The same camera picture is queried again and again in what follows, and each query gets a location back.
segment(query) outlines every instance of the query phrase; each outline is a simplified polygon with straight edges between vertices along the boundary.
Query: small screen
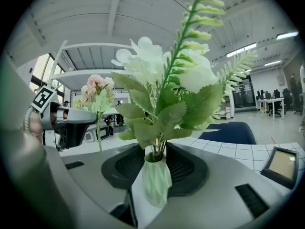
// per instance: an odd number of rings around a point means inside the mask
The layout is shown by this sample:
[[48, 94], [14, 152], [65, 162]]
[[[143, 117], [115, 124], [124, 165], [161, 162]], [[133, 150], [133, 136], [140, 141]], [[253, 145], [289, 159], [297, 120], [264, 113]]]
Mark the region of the small screen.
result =
[[295, 155], [276, 151], [269, 169], [292, 180], [295, 170]]

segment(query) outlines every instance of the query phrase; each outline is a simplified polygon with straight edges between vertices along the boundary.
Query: fluorescent light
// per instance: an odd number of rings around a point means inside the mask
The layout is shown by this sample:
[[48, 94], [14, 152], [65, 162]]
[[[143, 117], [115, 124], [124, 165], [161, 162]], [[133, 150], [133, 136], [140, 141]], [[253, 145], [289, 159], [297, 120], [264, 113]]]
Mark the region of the fluorescent light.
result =
[[238, 53], [243, 52], [243, 51], [247, 51], [247, 50], [249, 50], [251, 48], [255, 48], [255, 47], [256, 47], [256, 43], [250, 44], [250, 45], [248, 45], [246, 47], [243, 47], [241, 49], [237, 49], [237, 50], [235, 50], [233, 52], [228, 53], [227, 57], [230, 58], [231, 56], [233, 56], [235, 54], [238, 54]]
[[265, 63], [265, 66], [268, 66], [268, 65], [271, 65], [271, 64], [280, 63], [280, 62], [282, 62], [282, 60], [274, 61], [274, 62], [271, 62], [271, 63]]
[[279, 39], [284, 39], [284, 38], [287, 38], [287, 37], [297, 36], [298, 34], [299, 34], [298, 31], [290, 32], [290, 33], [285, 33], [285, 34], [278, 35], [278, 36], [276, 37], [276, 39], [277, 39], [277, 40], [279, 40]]

